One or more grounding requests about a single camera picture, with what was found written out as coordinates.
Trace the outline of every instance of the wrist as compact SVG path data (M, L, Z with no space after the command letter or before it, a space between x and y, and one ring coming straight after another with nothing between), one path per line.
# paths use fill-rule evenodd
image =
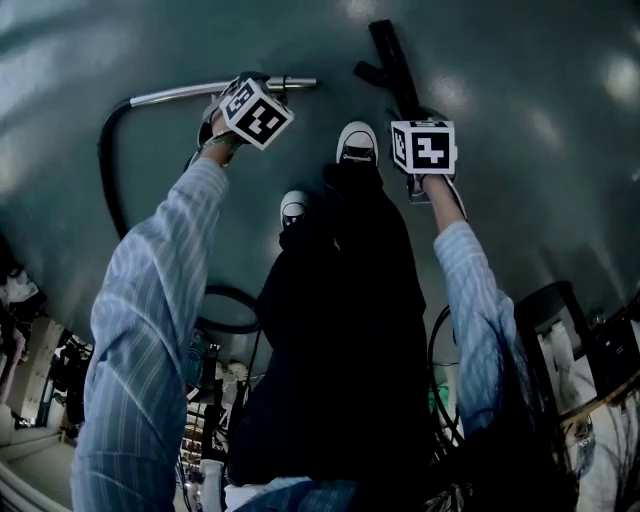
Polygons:
M425 174L420 180L420 186L431 200L441 194L451 195L444 177L439 174Z
M208 158L216 162L220 167L224 167L231 160L235 149L231 142L216 142L207 147L200 157Z

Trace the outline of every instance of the person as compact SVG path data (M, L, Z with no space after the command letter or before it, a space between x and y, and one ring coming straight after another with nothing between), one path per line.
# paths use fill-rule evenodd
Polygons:
M207 261L220 243L214 235L233 172L225 166L242 143L216 104L203 126L190 167L119 244L96 299L86 423L71 480L75 510L172 508L186 417L184 364ZM450 187L425 176L420 183L440 231L434 248L460 351L460 421L467 439L480 439L456 452L460 467L469 467L462 476L452 463L434 470L434 461L444 461L428 407L426 305L378 156L373 130L349 123L335 163L324 169L321 200L300 191L284 196L282 253L257 307L273 355L230 449L233 509L421 509L442 491L447 503L455 500L454 481L464 480L458 489L468 481L488 489L491 450L511 460L501 439L506 433L513 440L514 425L499 420L512 402L510 411L527 405L509 398L521 398L513 390L522 380L521 362L511 357L513 303L497 288ZM512 374L519 380L509 386ZM518 422L524 436L530 422ZM535 463L539 446L522 450L530 456L526 475L544 467L562 476L547 464L549 450ZM221 463L212 467L205 485L217 480ZM520 489L508 471L498 474L507 488ZM471 496L493 499L481 489ZM216 500L209 495L205 511L219 509Z

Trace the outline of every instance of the hand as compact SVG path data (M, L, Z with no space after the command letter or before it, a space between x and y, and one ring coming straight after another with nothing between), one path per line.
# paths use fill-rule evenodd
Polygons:
M464 221L465 215L460 206L460 199L454 195L453 190L438 174L427 174L420 182L422 190L429 196L433 211L436 214L438 229L442 232L454 222Z
M440 174L425 174L420 180L420 186L431 201L452 195L451 189Z
M227 126L227 122L224 120L222 110L217 109L211 116L211 135L216 136L218 133L224 133L228 131L229 127Z

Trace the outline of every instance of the striped shirt sleeve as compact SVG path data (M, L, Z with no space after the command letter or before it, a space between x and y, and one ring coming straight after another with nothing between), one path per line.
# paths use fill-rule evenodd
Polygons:
M115 250L91 316L74 510L173 509L183 366L227 189L220 167L201 158Z
M499 406L498 336L515 350L513 302L497 287L480 242L466 222L447 227L434 249L445 275L460 353L458 409L468 436L489 426Z

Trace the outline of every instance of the curved metal handle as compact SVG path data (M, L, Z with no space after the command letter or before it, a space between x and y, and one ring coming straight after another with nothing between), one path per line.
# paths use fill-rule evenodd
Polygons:
M142 96L134 96L129 101L132 107L141 107L143 105L152 105L154 103L163 103L165 101L177 100L181 98L190 98L192 96L200 96L203 94L214 94L224 91L230 81L211 82L208 84L189 85L187 87L177 87L175 89L167 89L166 91L153 92ZM296 78L288 76L275 76L269 79L267 87L270 91L315 89L318 80L315 78Z

